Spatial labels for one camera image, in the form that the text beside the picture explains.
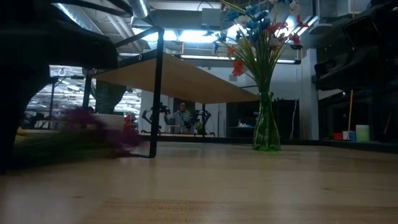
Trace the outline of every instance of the ceiling duct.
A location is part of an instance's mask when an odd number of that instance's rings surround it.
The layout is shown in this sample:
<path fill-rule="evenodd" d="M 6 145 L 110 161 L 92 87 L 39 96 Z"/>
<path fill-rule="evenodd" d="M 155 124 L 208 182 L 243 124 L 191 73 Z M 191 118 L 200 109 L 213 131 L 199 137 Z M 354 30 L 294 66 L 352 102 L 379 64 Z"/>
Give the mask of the ceiling duct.
<path fill-rule="evenodd" d="M 150 9 L 147 0 L 127 0 L 135 19 L 143 19 L 149 15 Z"/>

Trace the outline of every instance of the artificial flower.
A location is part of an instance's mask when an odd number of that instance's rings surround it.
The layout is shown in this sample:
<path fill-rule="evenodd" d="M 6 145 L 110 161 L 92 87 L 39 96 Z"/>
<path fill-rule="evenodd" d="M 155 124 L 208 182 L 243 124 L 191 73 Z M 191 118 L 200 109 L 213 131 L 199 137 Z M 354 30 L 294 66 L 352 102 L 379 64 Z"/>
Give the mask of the artificial flower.
<path fill-rule="evenodd" d="M 234 55 L 234 53 L 235 53 L 234 49 L 235 49 L 234 46 L 228 47 L 228 54 L 227 54 L 228 57 L 231 57 Z"/>
<path fill-rule="evenodd" d="M 297 21 L 297 24 L 298 24 L 299 27 L 308 27 L 308 24 L 303 23 L 303 22 L 301 21 L 301 16 L 300 16 L 300 15 L 297 15 L 297 16 L 296 16 L 296 21 Z"/>
<path fill-rule="evenodd" d="M 203 34 L 203 36 L 211 36 L 211 35 L 213 35 L 214 34 L 214 32 L 213 31 L 210 31 L 210 30 L 208 30 L 207 32 L 206 32 L 206 34 Z"/>
<path fill-rule="evenodd" d="M 290 34 L 289 35 L 289 40 L 293 40 L 294 45 L 299 45 L 300 44 L 300 37 L 297 34 Z"/>
<path fill-rule="evenodd" d="M 252 44 L 255 44 L 258 40 L 259 40 L 259 33 L 257 31 L 254 31 L 250 35 L 250 41 L 252 42 Z"/>
<path fill-rule="evenodd" d="M 254 30 L 257 29 L 257 27 L 259 27 L 258 22 L 249 21 L 244 28 Z"/>
<path fill-rule="evenodd" d="M 246 24 L 251 20 L 250 16 L 239 16 L 237 18 L 237 23 L 243 27 L 246 26 Z"/>
<path fill-rule="evenodd" d="M 234 70 L 232 71 L 233 76 L 241 76 L 243 75 L 243 61 L 240 58 L 237 58 L 233 62 Z"/>
<path fill-rule="evenodd" d="M 213 44 L 214 44 L 214 54 L 216 54 L 218 51 L 219 45 L 218 45 L 217 41 L 214 41 Z"/>
<path fill-rule="evenodd" d="M 225 14 L 225 22 L 233 22 L 236 18 L 239 17 L 239 11 L 238 10 L 228 10 L 228 12 Z"/>
<path fill-rule="evenodd" d="M 269 27 L 269 24 L 271 24 L 271 20 L 269 18 L 264 19 L 263 21 L 260 22 L 259 24 L 259 30 L 265 30 Z"/>
<path fill-rule="evenodd" d="M 292 3 L 290 3 L 290 14 L 291 15 L 300 15 L 301 11 L 301 6 L 297 3 L 297 0 L 293 0 Z"/>
<path fill-rule="evenodd" d="M 294 35 L 290 34 L 290 35 L 289 35 L 289 40 L 293 40 L 293 44 L 290 45 L 290 47 L 291 47 L 293 50 L 301 50 L 301 49 L 303 48 L 303 46 L 300 45 L 300 37 L 299 37 L 299 35 L 297 35 L 297 34 L 294 34 Z"/>
<path fill-rule="evenodd" d="M 246 10 L 244 11 L 244 13 L 246 15 L 255 15 L 260 11 L 260 6 L 258 4 L 254 5 L 254 6 L 248 6 L 246 7 Z"/>
<path fill-rule="evenodd" d="M 257 21 L 261 21 L 263 18 L 268 16 L 268 12 L 267 11 L 262 11 L 259 14 L 257 14 L 257 16 L 255 16 Z"/>
<path fill-rule="evenodd" d="M 285 33 L 282 33 L 278 36 L 279 42 L 283 43 L 287 40 L 287 37 L 285 37 Z"/>
<path fill-rule="evenodd" d="M 237 30 L 236 31 L 236 41 L 238 41 L 240 38 L 242 37 L 242 35 L 241 35 L 241 31 L 240 30 Z"/>
<path fill-rule="evenodd" d="M 225 42 L 226 41 L 226 32 L 220 32 L 219 34 L 216 34 L 217 40 Z"/>

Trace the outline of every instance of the blue flower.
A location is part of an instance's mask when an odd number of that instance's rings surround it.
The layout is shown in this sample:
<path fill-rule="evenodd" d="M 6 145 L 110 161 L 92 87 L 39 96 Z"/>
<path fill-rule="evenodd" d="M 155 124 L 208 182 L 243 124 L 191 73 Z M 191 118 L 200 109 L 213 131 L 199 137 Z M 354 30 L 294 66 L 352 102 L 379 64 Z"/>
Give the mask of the blue flower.
<path fill-rule="evenodd" d="M 254 6 L 248 6 L 244 13 L 246 15 L 255 15 L 259 11 L 260 11 L 260 6 L 258 4 L 256 4 Z"/>
<path fill-rule="evenodd" d="M 268 12 L 267 11 L 262 11 L 256 16 L 256 20 L 257 21 L 261 21 L 263 18 L 265 18 L 267 16 L 268 16 Z"/>
<path fill-rule="evenodd" d="M 250 21 L 246 24 L 246 28 L 251 29 L 251 30 L 257 29 L 257 27 L 259 27 L 259 24 L 254 21 Z"/>
<path fill-rule="evenodd" d="M 241 39 L 241 37 L 242 37 L 242 35 L 241 35 L 241 31 L 236 31 L 236 41 L 238 41 L 238 40 L 240 40 Z"/>
<path fill-rule="evenodd" d="M 260 22 L 259 29 L 260 30 L 265 30 L 268 28 L 268 26 L 271 24 L 271 20 L 269 18 L 264 19 L 264 21 Z"/>
<path fill-rule="evenodd" d="M 256 43 L 259 40 L 259 34 L 258 32 L 254 32 L 253 34 L 250 35 L 250 41 L 253 43 Z"/>
<path fill-rule="evenodd" d="M 217 40 L 218 41 L 226 41 L 226 33 L 225 32 L 221 32 L 219 34 L 216 34 Z"/>
<path fill-rule="evenodd" d="M 239 11 L 238 10 L 229 10 L 226 14 L 225 14 L 225 22 L 232 22 L 234 21 L 236 18 L 239 17 Z"/>
<path fill-rule="evenodd" d="M 215 53 L 217 53 L 219 45 L 218 45 L 217 41 L 214 41 L 213 44 L 214 44 L 214 54 L 215 54 Z"/>

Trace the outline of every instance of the orange flower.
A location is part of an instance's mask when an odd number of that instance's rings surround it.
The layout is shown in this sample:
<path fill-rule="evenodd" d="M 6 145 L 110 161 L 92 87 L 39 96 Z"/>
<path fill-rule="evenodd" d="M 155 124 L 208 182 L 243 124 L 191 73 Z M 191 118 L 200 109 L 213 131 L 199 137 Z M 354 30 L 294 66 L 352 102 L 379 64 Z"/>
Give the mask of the orange flower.
<path fill-rule="evenodd" d="M 234 70 L 232 71 L 233 76 L 241 76 L 243 74 L 243 61 L 240 58 L 234 61 Z"/>

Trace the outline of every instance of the fluorescent light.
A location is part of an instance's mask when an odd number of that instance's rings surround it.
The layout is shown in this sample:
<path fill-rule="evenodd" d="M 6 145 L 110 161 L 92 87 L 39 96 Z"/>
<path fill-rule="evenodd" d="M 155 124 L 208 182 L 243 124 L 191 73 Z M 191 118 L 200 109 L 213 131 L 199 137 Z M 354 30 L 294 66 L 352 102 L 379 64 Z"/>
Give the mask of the fluorescent light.
<path fill-rule="evenodd" d="M 139 55 L 139 54 L 136 54 L 136 53 L 119 53 L 119 56 L 122 56 L 122 57 L 133 57 L 133 56 L 137 56 L 137 55 Z"/>
<path fill-rule="evenodd" d="M 80 90 L 80 88 L 77 87 L 77 86 L 68 86 L 68 88 L 71 89 L 71 90 L 76 90 L 76 91 Z"/>
<path fill-rule="evenodd" d="M 186 58 L 186 59 L 207 59 L 207 60 L 235 60 L 234 57 L 231 57 L 231 59 L 229 59 L 228 57 L 203 56 L 203 55 L 181 55 L 181 58 Z"/>
<path fill-rule="evenodd" d="M 139 34 L 142 31 L 144 31 L 143 29 L 137 29 L 137 28 L 133 28 L 132 29 L 134 31 L 135 34 Z M 157 41 L 158 38 L 158 33 L 153 33 L 153 34 L 149 34 L 145 37 L 142 38 L 142 40 L 146 40 L 146 41 Z M 177 40 L 177 35 L 175 34 L 174 30 L 164 30 L 164 35 L 163 35 L 163 39 L 164 40 Z"/>
<path fill-rule="evenodd" d="M 185 59 L 204 59 L 204 60 L 235 60 L 234 57 L 217 57 L 217 56 L 203 56 L 203 55 L 181 55 L 181 58 Z M 295 60 L 279 59 L 277 63 L 289 63 L 294 64 Z"/>
<path fill-rule="evenodd" d="M 277 63 L 295 63 L 295 60 L 279 59 Z"/>
<path fill-rule="evenodd" d="M 184 30 L 180 35 L 180 41 L 186 43 L 212 43 L 216 40 L 215 34 L 220 32 L 214 32 L 211 36 L 204 36 L 206 33 L 206 30 Z"/>
<path fill-rule="evenodd" d="M 308 27 L 304 27 L 303 29 L 300 29 L 300 31 L 297 33 L 297 35 L 302 35 L 307 29 L 308 29 Z"/>
<path fill-rule="evenodd" d="M 314 24 L 318 19 L 319 19 L 318 16 L 314 16 L 314 17 L 311 19 L 311 21 L 308 23 L 308 26 L 309 26 L 309 27 L 312 26 L 312 24 Z"/>

